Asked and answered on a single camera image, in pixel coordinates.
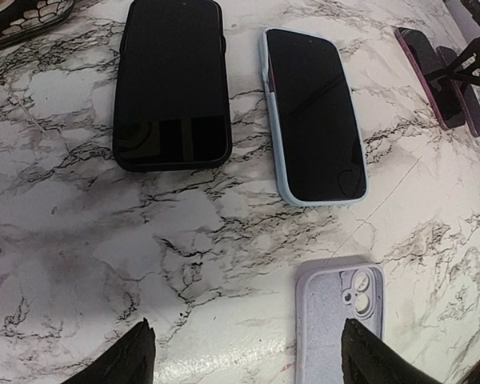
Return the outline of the black smartphone front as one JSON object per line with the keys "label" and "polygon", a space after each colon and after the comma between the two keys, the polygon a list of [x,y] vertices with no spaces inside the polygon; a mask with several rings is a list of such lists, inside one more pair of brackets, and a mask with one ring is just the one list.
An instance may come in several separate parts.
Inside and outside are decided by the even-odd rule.
{"label": "black smartphone front", "polygon": [[[438,56],[445,66],[452,63],[458,56],[451,48],[439,46],[436,49]],[[473,137],[480,137],[480,103],[471,84],[452,80],[454,91],[460,102],[466,124]]]}

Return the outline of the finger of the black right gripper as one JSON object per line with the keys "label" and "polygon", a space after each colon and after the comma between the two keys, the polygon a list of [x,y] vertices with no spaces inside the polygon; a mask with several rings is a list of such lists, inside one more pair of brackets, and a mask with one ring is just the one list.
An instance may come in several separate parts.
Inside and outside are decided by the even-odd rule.
{"label": "finger of the black right gripper", "polygon": [[480,37],[470,42],[451,64],[425,76],[427,82],[440,78],[480,86]]}

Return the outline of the black phone case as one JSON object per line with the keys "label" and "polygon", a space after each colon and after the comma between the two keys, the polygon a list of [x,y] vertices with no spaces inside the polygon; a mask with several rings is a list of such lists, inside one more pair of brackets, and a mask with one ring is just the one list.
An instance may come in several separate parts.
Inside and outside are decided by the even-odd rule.
{"label": "black phone case", "polygon": [[132,2],[114,98],[117,164],[129,172],[210,169],[232,146],[220,5]]}

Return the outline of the lavender phone case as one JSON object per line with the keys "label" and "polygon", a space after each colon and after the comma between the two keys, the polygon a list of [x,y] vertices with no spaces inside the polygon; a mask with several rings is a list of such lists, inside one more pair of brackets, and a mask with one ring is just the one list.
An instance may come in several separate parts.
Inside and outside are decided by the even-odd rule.
{"label": "lavender phone case", "polygon": [[306,261],[296,274],[296,383],[342,383],[341,337],[357,319],[384,334],[382,268],[364,257]]}

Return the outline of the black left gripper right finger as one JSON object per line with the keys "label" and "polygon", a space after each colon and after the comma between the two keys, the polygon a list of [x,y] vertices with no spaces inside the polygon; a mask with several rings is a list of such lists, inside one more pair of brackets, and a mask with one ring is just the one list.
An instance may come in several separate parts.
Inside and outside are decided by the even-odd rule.
{"label": "black left gripper right finger", "polygon": [[401,358],[357,319],[345,321],[341,351],[344,383],[438,383]]}

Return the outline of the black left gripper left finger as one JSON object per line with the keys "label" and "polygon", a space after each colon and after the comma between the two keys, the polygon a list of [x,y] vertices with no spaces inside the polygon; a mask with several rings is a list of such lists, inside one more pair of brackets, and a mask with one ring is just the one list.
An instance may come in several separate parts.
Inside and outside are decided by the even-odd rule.
{"label": "black left gripper left finger", "polygon": [[64,384],[154,382],[155,333],[146,318]]}

